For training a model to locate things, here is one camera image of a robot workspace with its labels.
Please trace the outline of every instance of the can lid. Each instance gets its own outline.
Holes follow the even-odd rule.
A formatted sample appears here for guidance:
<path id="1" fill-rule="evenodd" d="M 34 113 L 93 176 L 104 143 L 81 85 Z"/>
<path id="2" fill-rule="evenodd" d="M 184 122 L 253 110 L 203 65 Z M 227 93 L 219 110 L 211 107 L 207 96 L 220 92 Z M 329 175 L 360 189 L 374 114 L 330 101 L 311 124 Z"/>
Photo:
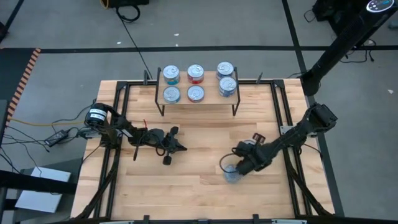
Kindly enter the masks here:
<path id="1" fill-rule="evenodd" d="M 193 100 L 200 100 L 205 97 L 205 90 L 198 85 L 191 86 L 188 89 L 188 97 Z"/>
<path id="2" fill-rule="evenodd" d="M 175 101 L 180 97 L 180 90 L 175 86 L 169 86 L 163 91 L 163 97 L 168 101 Z"/>
<path id="3" fill-rule="evenodd" d="M 201 77 L 204 74 L 205 70 L 202 66 L 198 64 L 194 64 L 188 67 L 188 74 L 191 77 Z"/>
<path id="4" fill-rule="evenodd" d="M 217 71 L 222 75 L 229 75 L 234 71 L 234 67 L 229 62 L 221 62 L 217 66 Z"/>
<path id="5" fill-rule="evenodd" d="M 175 78 L 179 75 L 180 70 L 175 65 L 168 65 L 163 69 L 163 75 L 166 78 Z"/>
<path id="6" fill-rule="evenodd" d="M 236 88 L 236 81 L 231 77 L 224 77 L 220 80 L 220 87 L 223 90 L 234 90 Z"/>

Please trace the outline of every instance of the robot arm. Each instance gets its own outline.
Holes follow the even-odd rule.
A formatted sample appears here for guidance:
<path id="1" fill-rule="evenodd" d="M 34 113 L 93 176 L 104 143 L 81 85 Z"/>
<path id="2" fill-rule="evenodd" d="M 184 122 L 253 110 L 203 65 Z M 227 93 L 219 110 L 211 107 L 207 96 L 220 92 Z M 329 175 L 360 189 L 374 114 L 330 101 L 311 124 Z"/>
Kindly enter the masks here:
<path id="1" fill-rule="evenodd" d="M 106 119 L 108 112 L 112 114 L 111 124 Z M 125 116 L 120 115 L 113 107 L 103 103 L 95 103 L 91 106 L 86 115 L 85 125 L 100 133 L 102 136 L 101 142 L 109 147 L 117 146 L 119 144 L 119 133 L 124 134 L 129 143 L 136 146 L 134 161 L 137 159 L 139 146 L 143 145 L 156 148 L 156 153 L 159 156 L 165 155 L 163 159 L 164 165 L 171 164 L 172 158 L 170 154 L 187 150 L 174 138 L 178 133 L 178 127 L 173 127 L 166 135 L 161 129 L 136 128 Z"/>
<path id="2" fill-rule="evenodd" d="M 236 164 L 236 172 L 246 175 L 252 170 L 260 171 L 269 166 L 277 153 L 288 146 L 302 146 L 310 133 L 324 133 L 336 125 L 337 117 L 326 105 L 315 103 L 295 127 L 273 142 L 264 143 L 265 137 L 256 133 L 256 142 L 239 142 L 233 152 L 243 157 Z"/>

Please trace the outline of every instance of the tin can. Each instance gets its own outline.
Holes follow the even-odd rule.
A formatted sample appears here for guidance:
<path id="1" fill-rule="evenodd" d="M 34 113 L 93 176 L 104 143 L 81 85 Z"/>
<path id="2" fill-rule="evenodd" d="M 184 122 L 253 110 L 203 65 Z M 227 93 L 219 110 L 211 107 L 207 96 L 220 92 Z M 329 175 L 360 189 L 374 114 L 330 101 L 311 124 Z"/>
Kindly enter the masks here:
<path id="1" fill-rule="evenodd" d="M 175 65 L 168 65 L 163 69 L 163 77 L 167 84 L 175 85 L 180 82 L 180 70 Z"/>
<path id="2" fill-rule="evenodd" d="M 178 103 L 181 99 L 180 90 L 175 86 L 169 86 L 163 91 L 163 98 L 167 103 Z"/>
<path id="3" fill-rule="evenodd" d="M 223 97 L 229 97 L 235 93 L 236 81 L 231 77 L 224 77 L 220 80 L 220 85 L 218 86 L 219 93 Z"/>
<path id="4" fill-rule="evenodd" d="M 205 90 L 198 85 L 191 86 L 188 89 L 188 99 L 193 103 L 199 103 L 205 98 Z"/>
<path id="5" fill-rule="evenodd" d="M 202 66 L 194 64 L 188 67 L 188 81 L 192 84 L 199 84 L 205 79 L 205 70 Z"/>
<path id="6" fill-rule="evenodd" d="M 221 80 L 224 77 L 232 77 L 234 67 L 229 62 L 221 62 L 217 66 L 217 78 Z"/>

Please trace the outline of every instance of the black line on floor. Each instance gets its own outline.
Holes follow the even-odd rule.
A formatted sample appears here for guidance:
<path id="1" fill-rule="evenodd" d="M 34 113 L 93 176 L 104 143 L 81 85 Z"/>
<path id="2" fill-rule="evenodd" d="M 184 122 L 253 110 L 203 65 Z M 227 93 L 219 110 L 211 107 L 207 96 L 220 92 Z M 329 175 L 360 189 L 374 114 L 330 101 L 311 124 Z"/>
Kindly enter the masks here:
<path id="1" fill-rule="evenodd" d="M 141 52 L 201 52 L 201 51 L 232 51 L 232 50 L 258 50 L 258 51 L 295 51 L 298 55 L 302 51 L 325 51 L 329 46 L 260 46 L 260 45 L 235 45 L 235 46 L 191 46 L 191 47 L 140 47 Z M 27 50 L 33 48 L 5 48 L 7 50 Z M 398 50 L 398 45 L 364 46 L 356 50 Z M 41 54 L 85 54 L 85 53 L 123 53 L 137 52 L 135 47 L 118 48 L 89 48 L 89 49 L 42 49 Z"/>
<path id="2" fill-rule="evenodd" d="M 17 16 L 19 9 L 22 6 L 22 3 L 24 3 L 24 0 L 19 0 L 17 5 L 15 6 L 14 10 L 12 10 L 10 17 L 8 17 L 8 20 L 7 20 L 6 24 L 4 25 L 4 26 L 6 26 L 5 32 L 7 32 L 8 29 L 10 28 L 12 22 L 14 21 L 15 17 Z"/>
<path id="3" fill-rule="evenodd" d="M 299 38 L 297 37 L 297 33 L 296 33 L 296 30 L 295 30 L 295 27 L 294 27 L 294 22 L 293 22 L 293 19 L 292 19 L 292 15 L 290 13 L 289 4 L 288 4 L 287 0 L 282 0 L 282 4 L 284 6 L 284 11 L 285 11 L 287 23 L 289 25 L 289 31 L 290 31 L 290 34 L 292 36 L 293 45 L 295 47 L 295 52 L 296 52 L 296 56 L 297 56 L 297 62 L 298 62 L 298 65 L 300 67 L 300 71 L 302 73 L 304 73 L 304 72 L 307 71 L 307 68 L 305 66 L 302 50 L 303 49 L 307 49 L 307 50 L 326 50 L 328 47 L 302 47 L 301 48 L 300 47 L 300 43 L 299 43 Z M 315 98 L 313 96 L 308 96 L 307 98 L 308 98 L 308 102 L 309 102 L 310 105 L 315 102 Z M 323 155 L 322 161 L 323 161 L 323 165 L 325 167 L 326 179 L 327 179 L 327 182 L 328 182 L 329 191 L 330 191 L 333 207 L 335 209 L 335 213 L 337 215 L 343 217 L 344 216 L 343 205 L 341 203 L 340 194 L 339 194 L 338 188 L 337 188 L 336 178 L 335 178 L 335 175 L 334 175 L 334 172 L 333 172 L 333 167 L 331 165 L 331 160 L 330 160 L 328 147 L 326 145 L 325 135 L 323 133 L 318 133 L 318 143 L 319 143 L 319 148 L 320 148 L 320 150 L 322 152 L 322 155 Z"/>
<path id="4" fill-rule="evenodd" d="M 300 71 L 306 72 L 303 54 L 300 50 L 299 38 L 297 37 L 296 28 L 294 27 L 293 18 L 290 13 L 289 4 L 287 0 L 282 0 L 282 4 L 284 6 L 285 16 L 287 20 L 287 25 L 289 26 L 290 35 L 292 36 L 293 46 L 295 48 L 295 53 L 298 61 L 298 66 L 300 67 Z"/>
<path id="5" fill-rule="evenodd" d="M 140 52 L 193 52 L 193 51 L 224 51 L 224 50 L 294 50 L 293 46 L 189 46 L 189 47 L 140 47 Z M 111 53 L 137 52 L 135 47 L 123 48 L 92 48 L 92 49 L 42 49 L 42 54 L 70 54 L 70 53 Z"/>

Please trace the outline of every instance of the floor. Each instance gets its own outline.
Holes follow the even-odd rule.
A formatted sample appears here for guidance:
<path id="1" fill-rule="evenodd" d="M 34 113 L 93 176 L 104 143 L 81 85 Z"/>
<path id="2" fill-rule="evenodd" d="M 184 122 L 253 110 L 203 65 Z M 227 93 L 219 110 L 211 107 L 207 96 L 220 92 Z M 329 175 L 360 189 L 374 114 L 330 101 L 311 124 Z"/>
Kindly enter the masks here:
<path id="1" fill-rule="evenodd" d="M 0 21 L 7 21 L 17 2 L 0 2 Z M 136 44 L 145 49 L 142 56 L 152 74 L 168 64 L 183 68 L 199 63 L 214 69 L 218 62 L 228 60 L 238 67 L 241 78 L 256 78 L 261 72 L 263 78 L 285 78 L 300 72 L 300 67 L 283 2 L 289 5 L 301 47 L 326 47 L 333 42 L 335 35 L 327 23 L 307 23 L 303 18 L 314 0 L 151 0 L 140 7 L 141 18 L 126 26 Z M 133 13 L 128 8 L 121 11 Z M 398 14 L 392 19 L 398 20 Z M 24 121 L 50 123 L 73 118 L 96 97 L 101 80 L 141 79 L 145 70 L 139 54 L 131 50 L 134 46 L 123 24 L 113 10 L 104 10 L 97 0 L 24 1 L 9 32 L 0 47 L 42 49 L 14 113 L 14 118 Z M 372 39 L 377 45 L 398 45 L 398 30 L 389 30 L 386 23 Z M 231 45 L 242 47 L 220 47 Z M 250 50 L 253 45 L 269 47 Z M 219 51 L 188 51 L 200 46 L 216 46 L 213 49 Z M 97 50 L 73 53 L 71 49 Z M 302 51 L 307 69 L 322 53 Z M 339 63 L 323 79 L 315 99 L 339 117 L 326 141 L 345 215 L 398 220 L 398 151 L 394 149 L 398 144 L 394 131 L 398 125 L 398 77 L 394 72 L 398 51 L 374 50 L 372 55 L 374 62 Z M 363 58 L 363 51 L 349 56 L 350 60 Z M 13 121 L 10 126 L 36 139 L 53 133 L 51 128 Z M 24 139 L 10 129 L 6 133 Z M 46 166 L 81 159 L 85 143 L 77 139 L 54 146 L 49 153 L 29 144 L 29 151 L 39 166 Z M 18 169 L 33 167 L 21 147 L 11 144 L 4 150 Z M 2 162 L 0 169 L 10 167 Z M 67 215 L 23 223 L 53 222 Z M 12 213 L 7 213 L 3 223 L 10 223 L 11 217 Z"/>

